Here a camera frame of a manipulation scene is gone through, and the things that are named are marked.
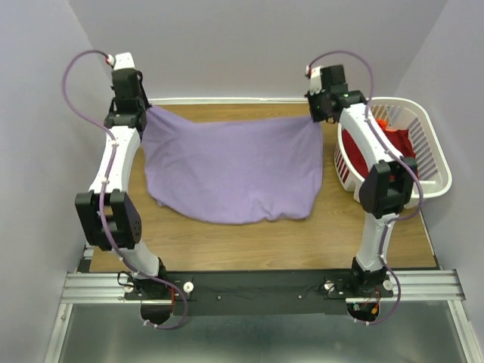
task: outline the folded fabric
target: folded fabric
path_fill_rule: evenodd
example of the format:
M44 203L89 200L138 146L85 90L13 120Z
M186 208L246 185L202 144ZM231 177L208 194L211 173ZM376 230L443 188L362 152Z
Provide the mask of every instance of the folded fabric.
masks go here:
M408 130L388 129L386 127L386 123L381 120L378 120L378 124L380 125L383 133L388 138L388 140L398 151L402 153L404 157L415 157L414 149L411 146L410 139L408 138ZM361 154L361 151L358 149L355 141L347 130L343 130L343 132L341 133L341 137L349 161L356 169L358 174L361 175L363 178L366 178L370 170L368 169L365 159Z
M310 116L193 123L147 112L142 146L149 194L205 222L309 216L322 180L321 125Z

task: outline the wooden tabletop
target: wooden tabletop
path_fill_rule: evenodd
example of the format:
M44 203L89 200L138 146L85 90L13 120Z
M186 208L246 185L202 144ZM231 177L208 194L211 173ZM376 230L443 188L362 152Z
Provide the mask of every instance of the wooden tabletop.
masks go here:
M204 104L166 106L194 122L304 115L305 104ZM358 252L365 214L343 190L334 168L337 126L323 124L324 178L312 214L303 221L215 225L159 207L147 193L144 155L138 150L129 196L141 215L143 240L169 270L272 268L348 268ZM435 260L420 218L393 230L388 261L394 267L434 267ZM122 263L96 250L91 271L119 271Z

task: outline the purple cable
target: purple cable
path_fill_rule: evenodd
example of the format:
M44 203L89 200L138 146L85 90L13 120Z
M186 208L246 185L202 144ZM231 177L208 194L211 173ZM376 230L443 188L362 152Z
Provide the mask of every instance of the purple cable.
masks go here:
M411 178L414 179L414 183L415 183L415 185L417 186L417 189L418 189L418 206L417 206L417 209L412 214L410 214L408 216L395 217L395 218L389 219L386 222L385 227L383 229L383 232L381 234L380 245L378 247L378 258L380 259L382 265L385 266L386 270L395 279L398 293L397 293L397 296L396 296L395 304L393 304L393 307L390 309L390 311L385 316L383 316L380 319L377 319L376 321L365 322L367 325L377 325L377 324L383 323L386 319L390 318L395 313L396 309L399 307L400 300L402 299L402 285L400 284L400 280L397 277L396 273L388 266L388 263L385 260L385 256L383 255L383 247L385 245L385 238L386 238L386 234L388 233L389 224L397 222L397 221L405 221L405 220L408 220L408 219L415 217L420 212L420 210L422 209L422 204L424 202L424 190L422 189L422 185L420 184L420 182L419 182L417 176L415 175L415 173L413 172L413 170L410 169L410 167L408 167L408 165L405 164L399 157L397 157L394 153L392 153L392 151L386 146L385 142L383 141L383 139L378 134L374 125L372 123L370 123L368 115L370 113L370 105L371 105L371 101L373 100L373 95L374 95L374 77L373 77L373 70L371 69L370 64L363 57L357 55L356 53L354 53L352 51L329 51L328 53L324 53L324 54L316 57L308 65L309 74L311 74L311 67L316 61L319 61L323 57L327 57L328 55L332 55L332 54L346 54L346 55L349 55L351 57L358 59L359 61L361 61L365 65L366 69L368 70L368 74L370 75L370 94L368 95L368 102L366 103L366 106L365 106L365 122L370 126L371 131L374 133L374 135L376 136L378 142L383 147L383 149L385 149L385 152L387 154L389 154L398 164L400 164L410 174Z
M113 235L111 234L109 226L107 225L106 214L104 213L104 195L106 194L107 180L109 180L109 174L111 173L111 169L113 168L114 158L116 157L116 149L117 149L116 138L114 137L113 133L107 127L105 127L102 123L97 123L91 117L89 117L89 116L85 115L84 113L82 113L81 111L77 110L76 107L73 105L73 103L70 101L69 96L67 95L67 77L69 76L69 73L70 73L73 65L78 61L78 59L80 59L81 57L83 57L87 54L100 54L100 55L104 56L104 59L106 59L107 56L108 56L108 54L104 53L103 51L97 51L97 50L94 50L94 49L88 50L88 51L83 51L83 52L79 53L78 55L76 55L71 60L71 62L67 65L67 68L64 71L64 75L62 76L62 95L64 96L64 100L66 101L67 106L69 106L69 108L77 116L86 120L87 122L91 123L92 125L97 126L98 128L102 129L113 141L113 151L111 152L111 156L110 156L109 162L107 164L106 172L104 173L104 177L105 177L106 181L102 183L101 192L99 194L99 212L100 212L99 215L101 217L101 224L103 226L104 233L106 234L106 238L109 241L113 250L116 251L117 255L122 259L123 263L126 265L127 268L129 268L129 270L131 270L133 272L134 275L138 274L138 275L142 276L143 278L148 278L148 279L156 281L160 284L163 284L167 287L171 287L183 299L183 315L181 316L181 318L176 323L171 324L171 325L157 325L157 324L151 323L150 321L146 321L145 323L152 326L152 327L155 327L156 329L164 329L164 330L180 327L185 322L185 320L187 319L187 316L188 316L188 301L187 301L185 295L183 294L183 292L177 286L172 284L171 282L162 280L161 278L158 278L156 276L148 275L148 274L144 273L143 271L138 270L135 266L133 266L129 262L129 260L126 258L126 255L119 249L118 245L116 244L116 241L114 240Z

